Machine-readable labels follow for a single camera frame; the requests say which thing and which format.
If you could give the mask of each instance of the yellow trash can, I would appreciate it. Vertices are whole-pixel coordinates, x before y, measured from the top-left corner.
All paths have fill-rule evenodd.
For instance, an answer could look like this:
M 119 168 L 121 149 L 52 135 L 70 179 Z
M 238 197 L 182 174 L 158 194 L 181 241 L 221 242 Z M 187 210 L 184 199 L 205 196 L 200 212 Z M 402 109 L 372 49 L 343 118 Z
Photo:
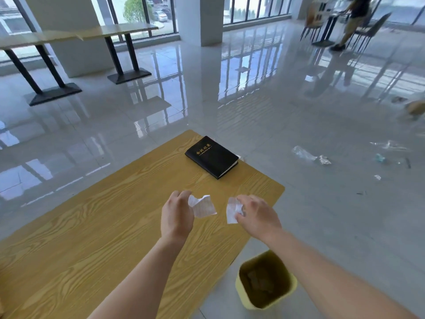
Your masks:
M 280 258 L 268 250 L 239 268 L 236 290 L 245 308 L 264 310 L 289 296 L 298 281 Z

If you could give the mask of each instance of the black shirt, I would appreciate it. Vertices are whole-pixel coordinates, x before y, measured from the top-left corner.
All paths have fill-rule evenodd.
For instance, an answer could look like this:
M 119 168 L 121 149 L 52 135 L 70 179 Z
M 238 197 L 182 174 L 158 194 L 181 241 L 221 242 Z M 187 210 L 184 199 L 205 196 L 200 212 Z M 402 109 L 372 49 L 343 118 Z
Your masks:
M 371 0 L 355 0 L 354 8 L 351 10 L 351 17 L 358 18 L 366 16 L 369 11 L 369 4 Z

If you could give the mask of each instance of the car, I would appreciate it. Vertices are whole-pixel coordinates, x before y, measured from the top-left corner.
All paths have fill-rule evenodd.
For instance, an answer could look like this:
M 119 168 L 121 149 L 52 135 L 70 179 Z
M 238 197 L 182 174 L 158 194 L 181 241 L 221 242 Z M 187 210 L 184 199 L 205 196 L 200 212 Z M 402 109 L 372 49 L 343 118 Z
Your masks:
M 153 18 L 155 19 L 155 21 L 159 21 L 159 22 L 167 22 L 168 21 L 168 16 L 162 11 L 155 11 L 153 13 Z
M 172 15 L 171 10 L 169 8 L 162 8 L 161 11 L 164 12 L 167 15 L 168 19 L 170 19 L 170 20 L 173 19 L 173 15 Z

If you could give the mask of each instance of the paper on floor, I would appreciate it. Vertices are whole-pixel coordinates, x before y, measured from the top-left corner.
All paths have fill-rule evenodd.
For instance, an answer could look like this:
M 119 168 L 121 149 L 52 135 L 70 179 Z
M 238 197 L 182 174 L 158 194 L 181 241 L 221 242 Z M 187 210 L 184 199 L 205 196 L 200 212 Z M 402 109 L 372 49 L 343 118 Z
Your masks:
M 195 217 L 202 218 L 217 214 L 210 195 L 204 195 L 199 199 L 195 198 L 193 195 L 190 195 L 188 204 L 193 208 Z
M 227 202 L 226 215 L 227 215 L 227 223 L 228 224 L 236 224 L 237 220 L 235 215 L 237 213 L 243 215 L 242 204 L 235 197 L 229 198 Z

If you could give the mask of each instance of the tree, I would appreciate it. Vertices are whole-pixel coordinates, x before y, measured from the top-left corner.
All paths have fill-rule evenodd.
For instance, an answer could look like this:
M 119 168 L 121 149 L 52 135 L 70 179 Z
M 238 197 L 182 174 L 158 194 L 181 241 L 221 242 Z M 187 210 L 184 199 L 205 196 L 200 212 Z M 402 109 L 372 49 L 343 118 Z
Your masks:
M 147 4 L 147 13 L 149 19 L 153 22 L 152 6 Z M 124 12 L 122 13 L 127 22 L 146 22 L 145 11 L 141 0 L 127 0 L 124 3 Z

